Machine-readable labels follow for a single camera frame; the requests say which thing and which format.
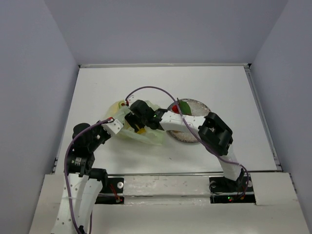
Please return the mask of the yellow fake mango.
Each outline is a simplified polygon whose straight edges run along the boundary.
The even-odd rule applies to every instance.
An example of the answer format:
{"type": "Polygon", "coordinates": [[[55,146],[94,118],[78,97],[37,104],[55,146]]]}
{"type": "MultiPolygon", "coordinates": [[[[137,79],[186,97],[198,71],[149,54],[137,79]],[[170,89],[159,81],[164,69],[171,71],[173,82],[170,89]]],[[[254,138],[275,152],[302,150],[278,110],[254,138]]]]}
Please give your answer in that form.
{"type": "Polygon", "coordinates": [[[135,132],[141,135],[141,134],[144,134],[146,130],[145,130],[145,127],[136,126],[135,132]]]}

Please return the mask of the light green plastic bag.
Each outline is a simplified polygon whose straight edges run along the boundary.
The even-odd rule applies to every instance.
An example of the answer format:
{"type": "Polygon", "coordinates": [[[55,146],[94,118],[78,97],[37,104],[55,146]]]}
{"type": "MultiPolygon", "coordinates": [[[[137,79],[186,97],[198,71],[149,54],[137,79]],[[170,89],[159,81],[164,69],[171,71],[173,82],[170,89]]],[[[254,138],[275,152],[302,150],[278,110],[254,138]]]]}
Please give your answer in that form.
{"type": "Polygon", "coordinates": [[[104,118],[113,117],[118,119],[124,124],[123,129],[117,134],[117,137],[122,139],[133,139],[145,144],[161,145],[164,140],[165,132],[161,130],[152,130],[149,127],[145,127],[146,132],[144,134],[137,134],[134,129],[125,120],[125,116],[130,113],[130,109],[127,106],[122,106],[123,101],[117,101],[112,104],[104,118]]]}

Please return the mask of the red fake cherries with leaf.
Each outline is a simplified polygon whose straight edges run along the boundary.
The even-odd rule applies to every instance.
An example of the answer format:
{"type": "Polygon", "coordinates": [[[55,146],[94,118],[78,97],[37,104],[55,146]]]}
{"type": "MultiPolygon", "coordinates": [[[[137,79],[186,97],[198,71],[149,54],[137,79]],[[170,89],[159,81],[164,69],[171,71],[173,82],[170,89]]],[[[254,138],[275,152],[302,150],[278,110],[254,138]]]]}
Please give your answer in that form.
{"type": "Polygon", "coordinates": [[[170,110],[176,114],[179,114],[179,109],[182,112],[183,115],[192,115],[191,108],[189,104],[183,100],[177,100],[178,105],[174,104],[170,110]]]}

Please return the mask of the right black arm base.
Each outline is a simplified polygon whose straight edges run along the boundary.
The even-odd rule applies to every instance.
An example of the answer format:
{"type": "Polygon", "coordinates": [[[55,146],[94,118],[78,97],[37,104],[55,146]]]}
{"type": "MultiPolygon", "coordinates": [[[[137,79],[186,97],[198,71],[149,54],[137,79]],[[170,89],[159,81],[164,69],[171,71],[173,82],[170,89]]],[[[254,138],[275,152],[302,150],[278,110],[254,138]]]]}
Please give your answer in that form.
{"type": "Polygon", "coordinates": [[[242,178],[241,184],[222,177],[209,178],[210,203],[211,204],[235,204],[256,203],[251,177],[242,178]]]}

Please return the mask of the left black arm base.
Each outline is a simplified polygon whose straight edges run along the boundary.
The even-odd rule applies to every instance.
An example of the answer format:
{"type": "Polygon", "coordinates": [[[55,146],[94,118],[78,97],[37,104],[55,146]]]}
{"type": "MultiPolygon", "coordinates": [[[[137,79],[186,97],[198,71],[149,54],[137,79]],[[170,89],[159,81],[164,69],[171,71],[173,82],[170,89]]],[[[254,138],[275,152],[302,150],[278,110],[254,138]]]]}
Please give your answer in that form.
{"type": "Polygon", "coordinates": [[[124,178],[109,177],[108,184],[96,198],[95,204],[120,205],[124,204],[124,178]]]}

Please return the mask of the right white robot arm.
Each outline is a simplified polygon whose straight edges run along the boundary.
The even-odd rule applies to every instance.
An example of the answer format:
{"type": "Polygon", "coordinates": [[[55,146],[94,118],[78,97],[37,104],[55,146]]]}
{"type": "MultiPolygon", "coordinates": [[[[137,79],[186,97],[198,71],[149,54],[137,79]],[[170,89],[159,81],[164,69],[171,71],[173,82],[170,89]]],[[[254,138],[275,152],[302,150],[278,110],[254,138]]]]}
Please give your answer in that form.
{"type": "Polygon", "coordinates": [[[233,150],[233,132],[215,113],[206,116],[180,115],[166,109],[153,110],[145,101],[127,101],[130,109],[125,117],[129,125],[138,132],[143,127],[153,130],[178,131],[192,134],[207,151],[219,160],[223,170],[224,185],[229,191],[242,186],[244,171],[233,150]]]}

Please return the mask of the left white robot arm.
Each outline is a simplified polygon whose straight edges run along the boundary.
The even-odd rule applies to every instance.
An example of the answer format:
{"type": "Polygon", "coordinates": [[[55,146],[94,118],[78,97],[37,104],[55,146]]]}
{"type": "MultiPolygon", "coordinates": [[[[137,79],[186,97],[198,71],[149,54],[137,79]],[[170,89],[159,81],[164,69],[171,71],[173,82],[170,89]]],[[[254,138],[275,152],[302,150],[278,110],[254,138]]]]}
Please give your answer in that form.
{"type": "Polygon", "coordinates": [[[93,168],[94,152],[116,135],[122,124],[112,117],[94,125],[73,128],[64,158],[64,185],[53,234],[87,234],[92,229],[92,211],[99,193],[108,187],[105,169],[93,168]]]}

